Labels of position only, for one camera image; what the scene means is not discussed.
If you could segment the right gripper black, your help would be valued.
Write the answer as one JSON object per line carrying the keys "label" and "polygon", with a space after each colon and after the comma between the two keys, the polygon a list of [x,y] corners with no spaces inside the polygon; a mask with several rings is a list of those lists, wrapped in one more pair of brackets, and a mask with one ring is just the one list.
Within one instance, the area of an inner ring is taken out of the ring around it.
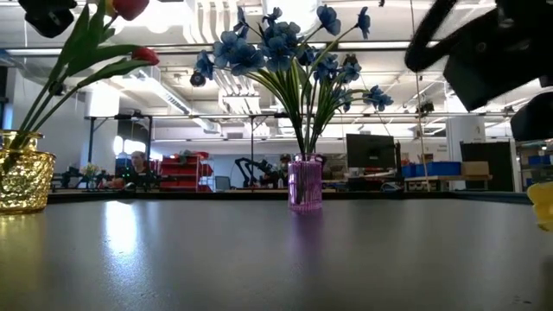
{"label": "right gripper black", "polygon": [[[495,9],[454,33],[444,77],[467,111],[539,79],[553,86],[553,0],[495,0]],[[553,138],[553,92],[511,119],[517,142]]]}

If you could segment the red artificial tulip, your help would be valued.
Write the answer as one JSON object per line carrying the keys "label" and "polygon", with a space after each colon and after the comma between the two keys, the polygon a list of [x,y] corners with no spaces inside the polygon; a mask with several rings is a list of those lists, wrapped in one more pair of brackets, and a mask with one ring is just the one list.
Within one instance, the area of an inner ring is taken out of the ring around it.
{"label": "red artificial tulip", "polygon": [[[66,39],[58,58],[61,54],[65,56],[87,54],[95,48],[114,46],[105,43],[115,35],[112,24],[118,18],[127,22],[136,19],[148,5],[149,0],[96,0],[97,8],[93,14],[90,12],[90,7],[85,5],[79,16],[74,16],[74,21],[69,26],[73,30]],[[25,14],[44,11],[48,10],[25,10]]]}
{"label": "red artificial tulip", "polygon": [[[103,66],[96,73],[78,82],[53,108],[44,112],[67,78],[73,77],[76,73],[80,73],[99,62],[111,60],[118,56],[121,56],[121,59]],[[158,63],[158,56],[152,49],[129,44],[99,47],[87,54],[69,56],[61,54],[48,76],[47,83],[29,108],[19,130],[38,131],[74,93],[85,86],[102,79],[125,75],[141,67],[152,67]]]}

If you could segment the blue artificial flower bunch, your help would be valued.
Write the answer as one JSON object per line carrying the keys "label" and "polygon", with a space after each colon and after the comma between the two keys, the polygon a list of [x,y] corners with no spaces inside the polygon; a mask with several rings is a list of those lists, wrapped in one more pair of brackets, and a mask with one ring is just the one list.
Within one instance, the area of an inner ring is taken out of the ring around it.
{"label": "blue artificial flower bunch", "polygon": [[358,29],[366,40],[370,33],[371,18],[368,8],[358,13],[357,22],[348,30],[341,30],[341,21],[337,12],[322,5],[316,10],[319,18],[319,30],[326,30],[335,37],[327,48],[314,51],[306,41],[302,43],[302,53],[298,55],[298,67],[305,76],[302,78],[301,128],[297,134],[302,155],[313,154],[319,137],[337,112],[347,112],[355,102],[373,105],[379,111],[393,103],[379,86],[369,89],[352,89],[350,84],[360,78],[361,66],[353,55],[342,62],[331,50],[338,45],[346,34]]}
{"label": "blue artificial flower bunch", "polygon": [[191,85],[201,87],[222,69],[235,77],[251,78],[278,99],[288,116],[300,152],[308,153],[308,132],[303,120],[303,106],[308,102],[307,73],[314,62],[314,50],[299,36],[294,22],[281,22],[283,15],[275,7],[253,28],[238,9],[238,23],[221,33],[213,44],[213,54],[203,50],[195,63]]}

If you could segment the pale flowers in vase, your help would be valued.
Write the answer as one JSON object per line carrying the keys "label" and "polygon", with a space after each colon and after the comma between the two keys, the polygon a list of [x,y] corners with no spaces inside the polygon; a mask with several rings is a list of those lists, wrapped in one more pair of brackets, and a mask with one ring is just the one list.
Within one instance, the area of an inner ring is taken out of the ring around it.
{"label": "pale flowers in vase", "polygon": [[83,178],[83,181],[86,183],[87,189],[95,188],[96,179],[97,179],[97,176],[99,175],[99,172],[100,172],[99,166],[91,162],[88,162],[81,169],[82,178]]}

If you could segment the amber textured glass vase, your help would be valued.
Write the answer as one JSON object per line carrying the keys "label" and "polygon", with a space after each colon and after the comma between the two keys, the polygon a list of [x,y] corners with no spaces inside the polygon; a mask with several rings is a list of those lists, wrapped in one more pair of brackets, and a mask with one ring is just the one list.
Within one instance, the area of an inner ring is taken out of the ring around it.
{"label": "amber textured glass vase", "polygon": [[56,156],[38,150],[38,132],[0,130],[0,215],[42,212]]}

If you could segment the metal shelf with bins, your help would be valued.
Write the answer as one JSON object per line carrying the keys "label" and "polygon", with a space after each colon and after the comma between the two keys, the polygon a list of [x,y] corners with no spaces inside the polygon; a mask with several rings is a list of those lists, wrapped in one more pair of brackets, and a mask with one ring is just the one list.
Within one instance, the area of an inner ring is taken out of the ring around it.
{"label": "metal shelf with bins", "polygon": [[516,143],[522,191],[553,181],[553,138]]}

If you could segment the black cabinet panel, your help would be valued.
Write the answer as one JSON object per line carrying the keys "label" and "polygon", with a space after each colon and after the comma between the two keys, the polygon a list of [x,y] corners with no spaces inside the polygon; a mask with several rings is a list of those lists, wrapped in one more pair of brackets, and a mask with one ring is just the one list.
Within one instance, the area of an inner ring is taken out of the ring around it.
{"label": "black cabinet panel", "polygon": [[488,162],[493,178],[488,183],[488,190],[496,192],[513,192],[514,177],[511,145],[508,142],[496,143],[462,143],[462,162]]}

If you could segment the yellow artificial tulip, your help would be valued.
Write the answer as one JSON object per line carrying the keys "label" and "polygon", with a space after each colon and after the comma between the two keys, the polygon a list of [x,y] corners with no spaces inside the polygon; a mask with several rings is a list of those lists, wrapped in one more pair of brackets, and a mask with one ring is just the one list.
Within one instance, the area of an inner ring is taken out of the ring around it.
{"label": "yellow artificial tulip", "polygon": [[553,181],[533,184],[526,193],[532,202],[537,226],[545,232],[553,232]]}

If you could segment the brown cardboard box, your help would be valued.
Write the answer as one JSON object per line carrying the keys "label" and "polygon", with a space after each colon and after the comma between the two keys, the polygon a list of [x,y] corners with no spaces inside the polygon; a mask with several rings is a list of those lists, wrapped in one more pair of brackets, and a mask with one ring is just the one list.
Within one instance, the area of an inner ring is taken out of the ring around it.
{"label": "brown cardboard box", "polygon": [[490,174],[488,162],[463,162],[461,164],[463,176],[488,176]]}

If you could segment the wooden top table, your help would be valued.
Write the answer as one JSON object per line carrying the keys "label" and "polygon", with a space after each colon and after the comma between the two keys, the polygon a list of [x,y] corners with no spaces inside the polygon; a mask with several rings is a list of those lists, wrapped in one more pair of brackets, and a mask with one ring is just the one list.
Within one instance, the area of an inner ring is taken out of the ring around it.
{"label": "wooden top table", "polygon": [[483,183],[482,190],[488,189],[488,183],[493,177],[491,175],[433,175],[428,177],[410,177],[404,179],[404,189],[407,192],[448,192],[453,190],[455,182],[477,181]]}

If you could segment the large blue storage bin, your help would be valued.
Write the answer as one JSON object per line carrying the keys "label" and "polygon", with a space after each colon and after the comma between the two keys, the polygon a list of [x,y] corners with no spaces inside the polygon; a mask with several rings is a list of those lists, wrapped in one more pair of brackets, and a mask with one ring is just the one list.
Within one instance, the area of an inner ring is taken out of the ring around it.
{"label": "large blue storage bin", "polygon": [[417,164],[415,177],[461,175],[460,162],[426,162]]}

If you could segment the person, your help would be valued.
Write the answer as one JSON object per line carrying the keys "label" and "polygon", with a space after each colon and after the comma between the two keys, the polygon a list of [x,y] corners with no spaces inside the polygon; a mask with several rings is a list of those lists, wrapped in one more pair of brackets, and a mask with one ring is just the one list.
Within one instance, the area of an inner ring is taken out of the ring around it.
{"label": "person", "polygon": [[125,188],[128,184],[134,187],[149,189],[152,183],[152,174],[146,161],[146,155],[142,151],[134,151],[130,155],[130,169],[121,176],[107,182],[109,188]]}
{"label": "person", "polygon": [[280,162],[277,167],[279,187],[287,187],[289,182],[289,164],[291,162],[290,154],[281,154]]}

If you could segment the black computer monitor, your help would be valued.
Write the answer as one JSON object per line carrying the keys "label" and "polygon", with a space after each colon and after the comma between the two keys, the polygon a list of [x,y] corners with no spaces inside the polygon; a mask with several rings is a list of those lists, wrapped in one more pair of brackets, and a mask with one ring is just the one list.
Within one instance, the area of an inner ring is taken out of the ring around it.
{"label": "black computer monitor", "polygon": [[346,153],[349,168],[396,167],[395,143],[392,136],[347,134]]}

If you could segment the white ceiling air duct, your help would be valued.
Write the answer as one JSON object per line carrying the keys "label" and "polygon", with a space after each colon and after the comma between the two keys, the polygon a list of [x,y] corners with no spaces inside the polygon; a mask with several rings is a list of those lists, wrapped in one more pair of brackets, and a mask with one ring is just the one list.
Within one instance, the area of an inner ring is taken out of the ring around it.
{"label": "white ceiling air duct", "polygon": [[123,76],[103,79],[87,86],[85,91],[90,101],[86,114],[92,117],[135,112],[151,116],[203,113],[161,82],[158,67],[135,69]]}

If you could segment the black gantry frame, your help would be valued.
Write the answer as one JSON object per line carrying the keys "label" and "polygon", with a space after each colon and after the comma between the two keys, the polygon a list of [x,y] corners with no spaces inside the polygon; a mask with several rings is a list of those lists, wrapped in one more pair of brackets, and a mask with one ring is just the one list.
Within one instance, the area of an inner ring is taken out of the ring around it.
{"label": "black gantry frame", "polygon": [[146,140],[144,142],[147,157],[150,157],[152,145],[162,144],[188,144],[196,146],[199,143],[216,142],[255,142],[261,143],[285,143],[294,142],[293,136],[284,134],[270,134],[261,136],[256,131],[268,119],[274,120],[283,117],[283,114],[188,114],[188,115],[140,115],[138,117],[127,114],[117,114],[110,117],[92,117],[86,119],[93,121],[93,132],[100,127],[100,122],[105,121],[129,121],[132,123],[145,123]]}

